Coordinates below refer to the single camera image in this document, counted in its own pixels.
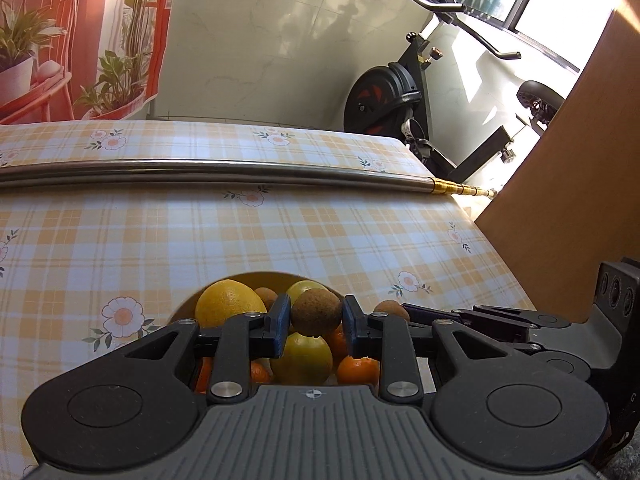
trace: fruit bowl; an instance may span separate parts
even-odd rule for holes
[[[226,278],[220,278],[220,280],[235,280],[236,282],[244,283],[246,286],[256,289],[260,286],[269,287],[276,294],[283,294],[294,283],[301,280],[312,280],[313,278],[305,278],[303,276],[297,276],[295,274],[288,274],[286,272],[272,272],[272,271],[259,271],[259,272],[244,272],[242,274],[234,274],[233,276],[227,276]],[[184,318],[195,318],[195,309],[198,298],[209,286],[203,286],[196,293],[192,294],[187,300],[174,311],[169,318],[168,323],[178,321]],[[326,286],[328,290],[334,293],[338,298],[342,299],[343,295],[336,292],[332,288]]]

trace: wooden board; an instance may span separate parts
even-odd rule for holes
[[[584,320],[598,265],[640,259],[640,0],[620,0],[574,90],[476,225],[538,310]]]

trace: potted plant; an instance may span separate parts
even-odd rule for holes
[[[139,60],[118,56],[105,50],[100,56],[100,77],[96,84],[81,86],[76,104],[89,107],[83,119],[121,119],[126,117],[144,99],[144,83],[134,79]]]
[[[49,9],[15,12],[0,2],[4,23],[0,26],[0,106],[25,95],[31,87],[33,60],[41,48],[49,48],[51,38],[66,34],[47,18]]]
[[[81,87],[76,104],[89,106],[83,119],[121,119],[144,102],[148,58],[153,49],[150,0],[124,0],[121,48],[123,56],[105,50],[100,56],[100,77],[91,87]]]

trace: plaid tablecloth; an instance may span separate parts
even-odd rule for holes
[[[0,154],[0,166],[215,158],[429,174],[394,139],[210,123],[5,127]],[[532,308],[445,196],[260,182],[29,188],[0,192],[0,237],[2,479],[35,464],[19,421],[34,388],[155,330],[225,276],[310,277],[355,294],[367,312],[389,298],[443,310]]]

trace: kiwi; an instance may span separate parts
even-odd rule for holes
[[[373,309],[373,312],[386,312],[387,314],[395,314],[409,321],[409,313],[400,303],[394,300],[380,301]]]
[[[260,299],[264,303],[264,307],[267,309],[267,312],[271,308],[273,302],[278,298],[278,295],[275,292],[265,286],[256,288],[255,293],[260,296]]]
[[[310,288],[291,307],[291,323],[296,332],[320,336],[332,332],[342,321],[342,305],[337,296],[322,288]]]

